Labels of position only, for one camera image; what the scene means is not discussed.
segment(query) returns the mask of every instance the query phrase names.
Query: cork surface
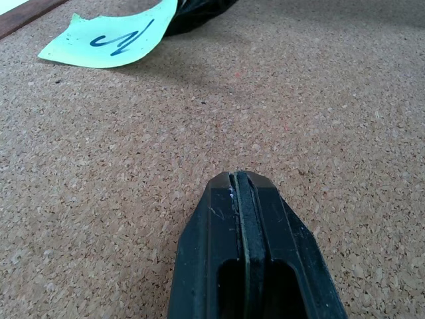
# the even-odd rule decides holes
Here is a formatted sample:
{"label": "cork surface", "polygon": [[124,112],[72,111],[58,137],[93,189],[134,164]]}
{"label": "cork surface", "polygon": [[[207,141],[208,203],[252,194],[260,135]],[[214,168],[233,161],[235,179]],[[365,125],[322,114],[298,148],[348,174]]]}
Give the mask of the cork surface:
{"label": "cork surface", "polygon": [[350,318],[425,318],[425,4],[240,0],[145,59],[39,60],[71,0],[0,41],[0,318],[165,318],[207,181],[269,177]]}

